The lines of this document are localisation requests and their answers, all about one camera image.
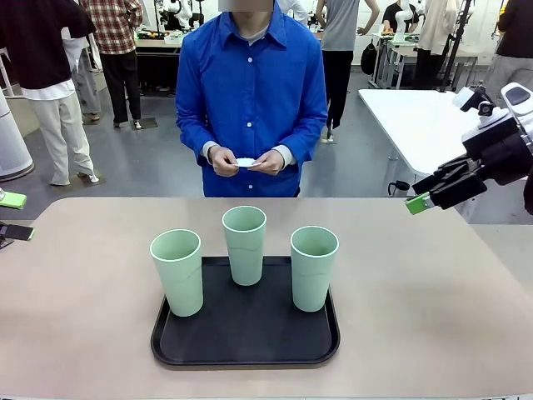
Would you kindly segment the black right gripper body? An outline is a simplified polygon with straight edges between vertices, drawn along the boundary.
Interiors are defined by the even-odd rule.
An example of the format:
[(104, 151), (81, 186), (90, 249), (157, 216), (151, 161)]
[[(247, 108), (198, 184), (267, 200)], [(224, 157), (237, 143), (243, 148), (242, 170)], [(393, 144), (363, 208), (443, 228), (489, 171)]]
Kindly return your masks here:
[(482, 181), (494, 180), (500, 186), (524, 178), (532, 168), (532, 152), (525, 136), (515, 120), (465, 134), (462, 143), (475, 164), (472, 172)]

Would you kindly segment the person's left hand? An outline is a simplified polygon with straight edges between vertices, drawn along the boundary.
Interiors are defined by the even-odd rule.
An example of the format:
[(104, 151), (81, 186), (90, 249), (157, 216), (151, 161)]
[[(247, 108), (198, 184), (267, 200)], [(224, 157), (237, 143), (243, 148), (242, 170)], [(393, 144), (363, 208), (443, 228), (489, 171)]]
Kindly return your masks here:
[(276, 150), (272, 149), (262, 154), (253, 164), (253, 170), (276, 176), (285, 166), (284, 157)]

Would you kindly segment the person's right hand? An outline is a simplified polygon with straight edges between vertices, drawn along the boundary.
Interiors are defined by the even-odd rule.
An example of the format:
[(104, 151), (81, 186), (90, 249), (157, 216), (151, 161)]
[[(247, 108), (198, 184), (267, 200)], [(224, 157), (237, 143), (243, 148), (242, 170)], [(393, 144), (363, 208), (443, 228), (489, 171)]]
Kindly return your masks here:
[(239, 172), (233, 152), (226, 147), (211, 146), (207, 151), (207, 158), (211, 162), (215, 174), (220, 177), (230, 178)]

